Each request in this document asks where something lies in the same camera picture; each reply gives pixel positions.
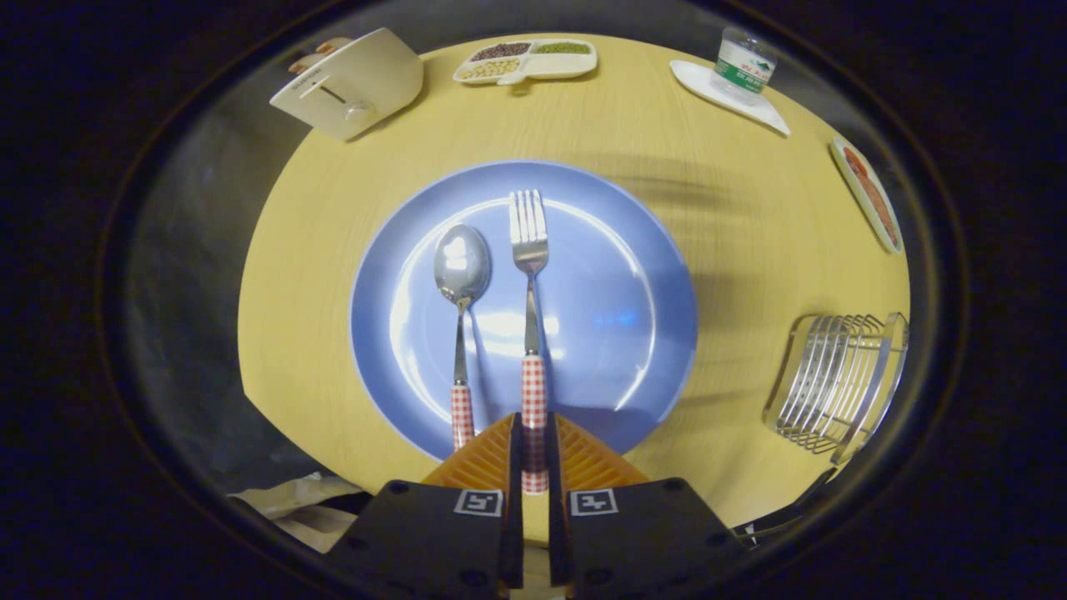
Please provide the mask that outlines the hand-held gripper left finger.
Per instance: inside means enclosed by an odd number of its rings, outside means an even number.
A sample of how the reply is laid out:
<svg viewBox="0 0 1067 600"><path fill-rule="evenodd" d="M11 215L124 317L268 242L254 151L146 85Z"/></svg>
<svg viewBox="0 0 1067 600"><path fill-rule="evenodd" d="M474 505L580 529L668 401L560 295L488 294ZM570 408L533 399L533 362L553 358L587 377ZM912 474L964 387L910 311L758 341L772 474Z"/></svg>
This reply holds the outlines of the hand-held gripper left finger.
<svg viewBox="0 0 1067 600"><path fill-rule="evenodd" d="M523 427L500 419L423 481L386 481L330 550L377 599L507 599L523 586Z"/></svg>

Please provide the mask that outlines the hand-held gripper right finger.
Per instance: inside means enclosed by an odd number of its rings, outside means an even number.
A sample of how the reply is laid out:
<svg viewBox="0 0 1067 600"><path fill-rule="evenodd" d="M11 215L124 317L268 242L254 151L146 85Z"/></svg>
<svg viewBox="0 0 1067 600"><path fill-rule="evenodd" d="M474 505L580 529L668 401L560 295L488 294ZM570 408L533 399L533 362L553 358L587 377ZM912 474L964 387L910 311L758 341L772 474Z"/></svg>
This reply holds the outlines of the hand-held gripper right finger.
<svg viewBox="0 0 1067 600"><path fill-rule="evenodd" d="M550 581L569 599L698 599L744 547L689 481L652 481L575 422L550 415Z"/></svg>

